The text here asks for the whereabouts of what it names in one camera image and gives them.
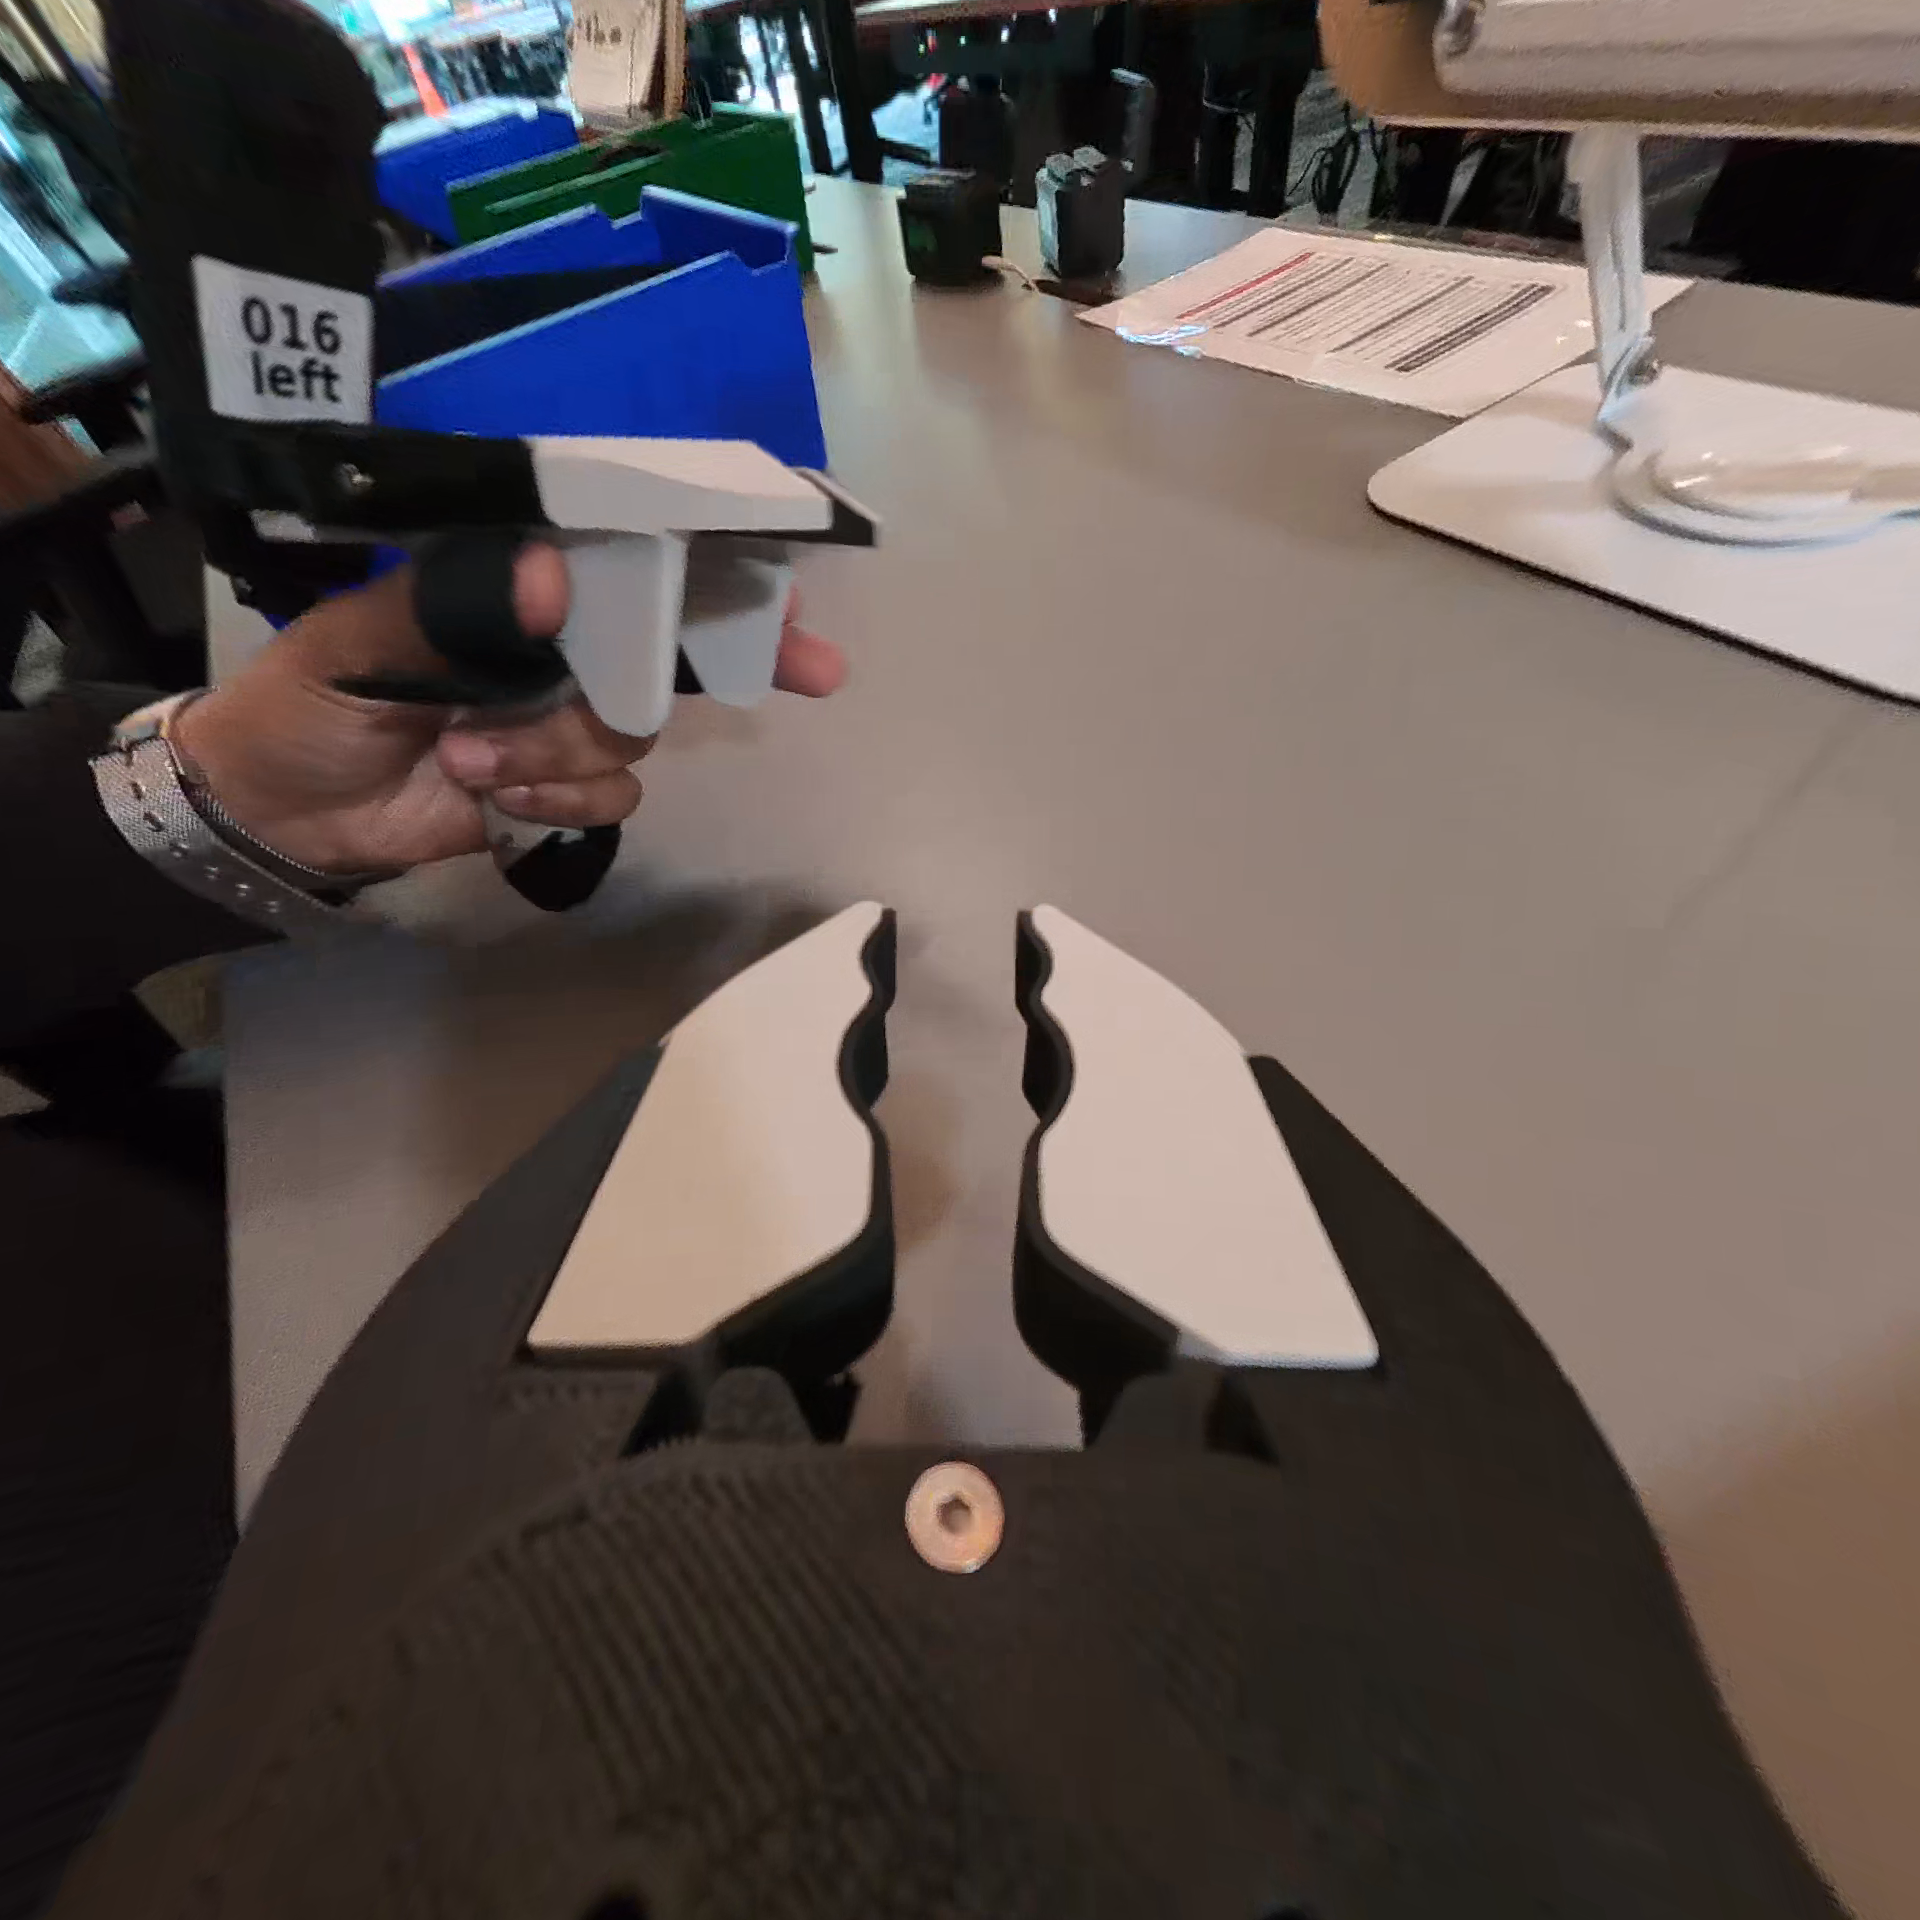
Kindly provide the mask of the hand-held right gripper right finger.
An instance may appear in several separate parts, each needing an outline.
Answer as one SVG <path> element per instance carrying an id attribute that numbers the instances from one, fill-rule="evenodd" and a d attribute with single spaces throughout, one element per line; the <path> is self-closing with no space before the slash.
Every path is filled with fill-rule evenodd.
<path id="1" fill-rule="evenodd" d="M 1015 1311 L 1073 1388 L 1180 1360 L 1364 1374 L 1381 1340 L 1237 1035 L 1053 903 L 1020 914 Z"/>

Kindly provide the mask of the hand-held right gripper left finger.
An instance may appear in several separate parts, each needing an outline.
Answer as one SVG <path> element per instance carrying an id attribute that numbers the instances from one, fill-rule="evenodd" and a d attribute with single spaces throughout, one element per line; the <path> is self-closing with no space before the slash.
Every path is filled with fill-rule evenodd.
<path id="1" fill-rule="evenodd" d="M 896 1296 L 899 920 L 865 900 L 679 1020 L 535 1314 L 552 1362 L 691 1353 L 834 1380 Z"/>

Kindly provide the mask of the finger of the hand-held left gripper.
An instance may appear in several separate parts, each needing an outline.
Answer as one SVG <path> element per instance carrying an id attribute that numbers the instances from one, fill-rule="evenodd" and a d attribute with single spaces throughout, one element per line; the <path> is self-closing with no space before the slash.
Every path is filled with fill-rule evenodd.
<path id="1" fill-rule="evenodd" d="M 688 533 L 781 495 L 792 465 L 727 439 L 533 438 L 529 450 L 566 554 L 563 659 L 604 725 L 657 735 L 685 669 Z"/>
<path id="2" fill-rule="evenodd" d="M 803 564 L 868 554 L 883 522 L 836 475 L 791 468 L 791 486 L 686 533 L 682 664 L 688 684 L 727 707 L 753 707 L 778 676 Z"/>

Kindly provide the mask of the blue storage bin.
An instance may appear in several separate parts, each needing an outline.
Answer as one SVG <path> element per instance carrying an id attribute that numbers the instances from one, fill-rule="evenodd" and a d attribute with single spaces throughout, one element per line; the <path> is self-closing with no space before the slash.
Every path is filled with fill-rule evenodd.
<path id="1" fill-rule="evenodd" d="M 300 198 L 273 266 L 345 272 L 373 299 L 373 419 L 483 438 L 756 443 L 792 468 L 829 446 L 805 322 L 801 221 L 645 187 L 537 217 L 386 277 L 362 206 Z"/>
<path id="2" fill-rule="evenodd" d="M 570 108 L 525 97 L 484 97 L 439 115 L 395 119 L 375 143 L 378 203 L 432 239 L 456 246 L 454 185 L 576 143 L 578 119 Z"/>

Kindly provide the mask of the person's left forearm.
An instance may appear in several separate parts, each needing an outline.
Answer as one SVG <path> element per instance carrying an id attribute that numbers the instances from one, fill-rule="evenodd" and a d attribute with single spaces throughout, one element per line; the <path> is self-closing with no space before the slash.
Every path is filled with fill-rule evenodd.
<path id="1" fill-rule="evenodd" d="M 128 846 L 92 776 L 154 685 L 73 684 L 2 717 L 2 1050 L 16 1060 L 160 971 L 269 943 Z"/>

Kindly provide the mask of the person's left hand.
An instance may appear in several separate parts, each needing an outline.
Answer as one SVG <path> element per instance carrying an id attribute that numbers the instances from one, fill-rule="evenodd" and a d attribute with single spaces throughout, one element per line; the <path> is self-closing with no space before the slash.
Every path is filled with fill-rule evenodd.
<path id="1" fill-rule="evenodd" d="M 619 825 L 643 804 L 650 733 L 583 698 L 539 713 L 395 704 L 351 679 L 432 673 L 412 565 L 325 600 L 179 707 L 171 735 L 250 839 L 332 878 L 490 849 L 486 810 L 539 827 Z"/>

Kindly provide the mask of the green storage bin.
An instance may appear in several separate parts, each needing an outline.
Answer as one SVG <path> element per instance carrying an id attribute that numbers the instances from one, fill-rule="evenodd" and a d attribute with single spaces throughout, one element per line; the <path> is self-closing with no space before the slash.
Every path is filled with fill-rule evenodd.
<path id="1" fill-rule="evenodd" d="M 649 187 L 753 212 L 797 227 L 797 257 L 814 275 L 803 146 L 772 110 L 717 105 L 652 128 L 576 140 L 550 153 L 471 172 L 446 185 L 454 243 L 476 243 L 578 208 L 612 217 L 641 209 Z"/>

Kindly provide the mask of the black charger block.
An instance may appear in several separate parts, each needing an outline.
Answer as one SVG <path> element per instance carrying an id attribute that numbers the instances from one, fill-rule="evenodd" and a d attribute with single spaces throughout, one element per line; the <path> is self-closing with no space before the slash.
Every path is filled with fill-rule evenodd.
<path id="1" fill-rule="evenodd" d="M 962 287 L 997 277 L 1003 187 L 991 172 L 930 167 L 899 190 L 896 217 L 908 275 L 921 286 Z"/>

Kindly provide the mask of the cardboard sheet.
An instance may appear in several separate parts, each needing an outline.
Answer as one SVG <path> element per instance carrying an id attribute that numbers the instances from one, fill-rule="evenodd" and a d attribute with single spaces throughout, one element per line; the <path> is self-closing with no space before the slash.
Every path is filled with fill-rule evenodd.
<path id="1" fill-rule="evenodd" d="M 570 2 L 566 84 L 580 122 L 641 129 L 686 105 L 686 2 Z"/>

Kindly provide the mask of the black office chair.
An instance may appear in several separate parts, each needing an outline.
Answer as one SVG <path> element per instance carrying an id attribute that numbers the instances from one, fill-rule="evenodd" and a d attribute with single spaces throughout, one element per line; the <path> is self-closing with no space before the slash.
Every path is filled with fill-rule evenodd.
<path id="1" fill-rule="evenodd" d="M 5 374 L 5 679 L 32 615 L 87 684 L 163 693 L 207 679 L 202 538 L 147 419 L 140 350 L 31 392 Z"/>

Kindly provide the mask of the dark grey battery block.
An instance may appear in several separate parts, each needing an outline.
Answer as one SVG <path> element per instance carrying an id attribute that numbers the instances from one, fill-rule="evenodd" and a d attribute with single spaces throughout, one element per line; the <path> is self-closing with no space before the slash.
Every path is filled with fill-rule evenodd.
<path id="1" fill-rule="evenodd" d="M 1038 247 L 1049 275 L 1111 281 L 1127 252 L 1127 163 L 1097 146 L 1046 155 L 1035 178 Z"/>

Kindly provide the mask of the silver mesh wristwatch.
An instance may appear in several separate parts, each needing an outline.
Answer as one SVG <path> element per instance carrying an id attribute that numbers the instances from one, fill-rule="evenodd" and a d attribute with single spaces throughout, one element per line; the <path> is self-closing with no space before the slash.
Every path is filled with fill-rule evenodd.
<path id="1" fill-rule="evenodd" d="M 325 873 L 267 846 L 233 819 L 205 770 L 180 750 L 180 713 L 205 685 L 123 715 L 92 755 L 99 799 L 121 837 L 182 891 L 277 935 L 345 914 L 375 873 Z"/>

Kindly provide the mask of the printed paper sheet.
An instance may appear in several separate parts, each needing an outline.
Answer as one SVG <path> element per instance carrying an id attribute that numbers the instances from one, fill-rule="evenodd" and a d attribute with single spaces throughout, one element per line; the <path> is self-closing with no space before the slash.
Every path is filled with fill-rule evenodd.
<path id="1" fill-rule="evenodd" d="M 1582 263 L 1278 221 L 1080 319 L 1443 419 L 1476 418 L 1596 348 Z"/>

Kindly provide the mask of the dark background desk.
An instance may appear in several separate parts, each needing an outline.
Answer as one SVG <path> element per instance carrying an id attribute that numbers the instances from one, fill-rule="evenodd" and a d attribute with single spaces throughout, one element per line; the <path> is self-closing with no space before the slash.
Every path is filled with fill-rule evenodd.
<path id="1" fill-rule="evenodd" d="M 688 3 L 693 59 L 720 74 L 747 23 L 785 32 L 803 148 L 878 182 L 889 163 L 995 178 L 1037 202 L 1042 161 L 1097 146 L 1136 198 L 1287 208 L 1318 3 Z"/>

